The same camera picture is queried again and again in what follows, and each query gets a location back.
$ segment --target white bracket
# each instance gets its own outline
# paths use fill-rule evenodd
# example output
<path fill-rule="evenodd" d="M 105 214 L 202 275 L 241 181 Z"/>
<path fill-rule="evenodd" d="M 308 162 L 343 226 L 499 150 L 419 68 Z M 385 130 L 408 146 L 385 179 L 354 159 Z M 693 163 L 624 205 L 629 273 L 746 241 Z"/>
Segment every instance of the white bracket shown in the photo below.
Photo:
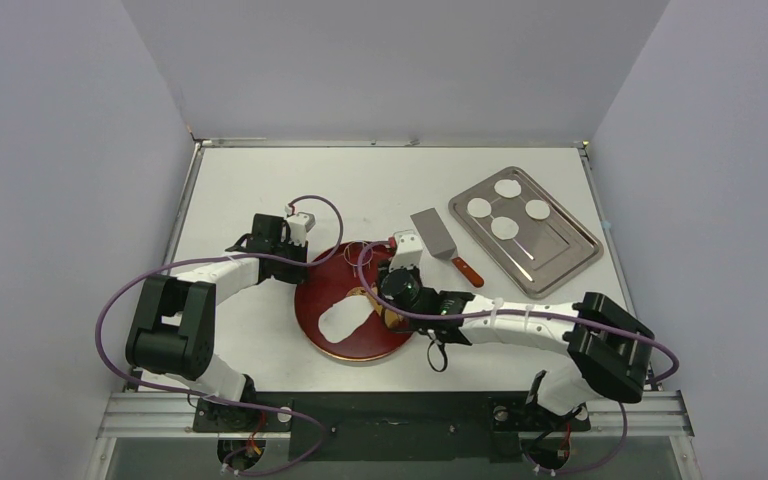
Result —
<path fill-rule="evenodd" d="M 406 268 L 408 270 L 419 266 L 422 258 L 422 240 L 413 230 L 396 232 L 391 238 L 391 246 L 396 247 L 396 254 L 390 260 L 390 271 Z"/>
<path fill-rule="evenodd" d="M 312 213 L 299 212 L 287 217 L 290 226 L 290 243 L 303 247 L 307 243 L 307 232 L 316 225 L 316 217 Z"/>

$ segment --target white circle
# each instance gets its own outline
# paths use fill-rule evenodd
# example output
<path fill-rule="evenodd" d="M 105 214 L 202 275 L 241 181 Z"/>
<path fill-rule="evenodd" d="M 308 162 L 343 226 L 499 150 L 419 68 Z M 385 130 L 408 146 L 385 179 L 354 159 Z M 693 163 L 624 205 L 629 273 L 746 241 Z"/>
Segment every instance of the white circle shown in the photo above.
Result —
<path fill-rule="evenodd" d="M 496 182 L 494 188 L 496 189 L 496 193 L 505 198 L 514 198 L 522 192 L 522 187 L 519 185 L 519 182 L 510 179 L 499 180 Z"/>
<path fill-rule="evenodd" d="M 466 204 L 466 211 L 475 218 L 484 218 L 490 215 L 493 207 L 490 206 L 490 202 L 483 198 L 473 198 Z"/>
<path fill-rule="evenodd" d="M 529 200 L 525 204 L 525 213 L 535 220 L 546 220 L 549 218 L 551 210 L 549 204 L 543 200 Z"/>
<path fill-rule="evenodd" d="M 290 407 L 281 407 L 281 410 L 286 410 L 288 412 L 293 411 Z M 278 417 L 278 421 L 281 423 L 287 423 L 290 421 L 291 418 L 293 418 L 293 416 L 290 415 L 289 413 L 279 413 L 276 416 Z"/>
<path fill-rule="evenodd" d="M 499 240 L 510 240 L 519 233 L 519 225 L 508 217 L 496 217 L 490 223 L 490 230 Z"/>

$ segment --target stainless steel tray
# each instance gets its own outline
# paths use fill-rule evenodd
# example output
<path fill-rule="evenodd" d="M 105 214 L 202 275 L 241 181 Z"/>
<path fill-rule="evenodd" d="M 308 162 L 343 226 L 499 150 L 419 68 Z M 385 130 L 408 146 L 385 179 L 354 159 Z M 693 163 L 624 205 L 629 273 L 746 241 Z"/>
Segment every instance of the stainless steel tray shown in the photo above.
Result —
<path fill-rule="evenodd" d="M 505 198 L 496 193 L 496 182 L 514 180 L 522 187 L 519 196 Z M 490 202 L 492 213 L 475 218 L 467 212 L 473 198 Z M 549 217 L 534 220 L 525 212 L 529 200 L 549 204 Z M 517 286 L 532 298 L 549 295 L 602 256 L 602 244 L 548 192 L 517 167 L 508 167 L 479 182 L 449 201 L 449 211 L 484 251 Z M 519 225 L 511 240 L 500 240 L 491 232 L 495 217 L 508 217 Z"/>

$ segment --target gray panel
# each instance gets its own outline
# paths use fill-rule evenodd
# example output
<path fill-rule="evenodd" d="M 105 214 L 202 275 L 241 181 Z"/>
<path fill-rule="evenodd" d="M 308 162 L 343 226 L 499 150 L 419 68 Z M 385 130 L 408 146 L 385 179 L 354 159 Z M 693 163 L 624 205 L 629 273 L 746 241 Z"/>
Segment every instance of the gray panel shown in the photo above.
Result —
<path fill-rule="evenodd" d="M 667 0 L 124 0 L 197 137 L 589 139 Z"/>
<path fill-rule="evenodd" d="M 768 478 L 768 2 L 670 2 L 592 146 L 705 477 Z"/>
<path fill-rule="evenodd" d="M 0 479 L 83 475 L 192 149 L 118 1 L 0 1 Z"/>

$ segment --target red plate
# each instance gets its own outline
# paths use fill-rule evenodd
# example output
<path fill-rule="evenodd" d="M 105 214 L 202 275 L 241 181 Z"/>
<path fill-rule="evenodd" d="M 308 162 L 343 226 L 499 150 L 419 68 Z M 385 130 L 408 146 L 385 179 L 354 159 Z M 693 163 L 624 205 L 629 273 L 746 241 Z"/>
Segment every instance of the red plate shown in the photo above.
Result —
<path fill-rule="evenodd" d="M 378 313 L 381 310 L 379 305 L 374 304 L 375 311 L 360 327 L 339 343 L 329 342 L 319 331 L 319 317 L 326 310 L 349 295 L 363 294 L 360 280 L 355 276 L 354 268 L 349 265 L 344 256 L 348 246 L 351 248 L 346 256 L 352 263 L 357 263 L 357 256 L 362 248 L 361 243 L 344 243 L 327 262 L 310 268 L 308 280 L 296 287 L 296 321 L 316 348 L 328 355 L 354 362 L 375 360 L 395 352 L 411 337 L 410 334 L 389 331 L 381 321 Z M 374 286 L 378 262 L 393 255 L 380 246 L 375 247 L 372 253 L 372 262 L 364 267 L 364 275 L 367 282 Z M 401 319 L 395 317 L 392 312 L 386 315 L 392 328 L 403 327 L 399 325 Z"/>

